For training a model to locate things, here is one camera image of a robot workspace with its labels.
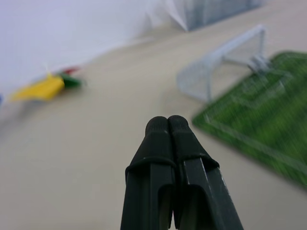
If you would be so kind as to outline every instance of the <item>white wall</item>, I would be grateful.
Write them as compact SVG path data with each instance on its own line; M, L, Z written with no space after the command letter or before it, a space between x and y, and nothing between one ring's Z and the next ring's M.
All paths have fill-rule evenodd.
M151 28L162 0L1 0L0 93L88 61Z

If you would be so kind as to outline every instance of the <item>yellow toy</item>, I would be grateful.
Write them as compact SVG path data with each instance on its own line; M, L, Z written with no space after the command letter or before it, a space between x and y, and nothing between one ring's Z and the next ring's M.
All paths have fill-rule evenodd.
M14 93L10 101L24 100L52 100L64 88L64 81L61 76L47 74L47 77L33 85L22 88Z

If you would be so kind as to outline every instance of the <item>green soccer field mat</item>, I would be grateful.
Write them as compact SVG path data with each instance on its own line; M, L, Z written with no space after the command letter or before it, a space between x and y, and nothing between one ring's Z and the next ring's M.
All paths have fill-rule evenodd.
M276 55L193 124L307 188L307 54Z

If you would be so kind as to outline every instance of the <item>toy soccer goal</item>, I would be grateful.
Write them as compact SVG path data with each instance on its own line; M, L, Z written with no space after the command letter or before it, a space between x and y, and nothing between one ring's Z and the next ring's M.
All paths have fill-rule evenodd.
M179 90L198 100L210 102L213 99L214 73L223 65L240 65L254 72L267 70L269 63L264 57L265 36L265 28L258 25L189 64L177 76ZM233 74L224 72L223 76L231 77Z

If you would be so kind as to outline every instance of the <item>gray box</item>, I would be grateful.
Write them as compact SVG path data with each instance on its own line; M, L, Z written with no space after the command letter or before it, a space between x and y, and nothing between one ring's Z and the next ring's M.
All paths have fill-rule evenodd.
M188 31L224 18L252 10L264 0L184 0L183 9Z

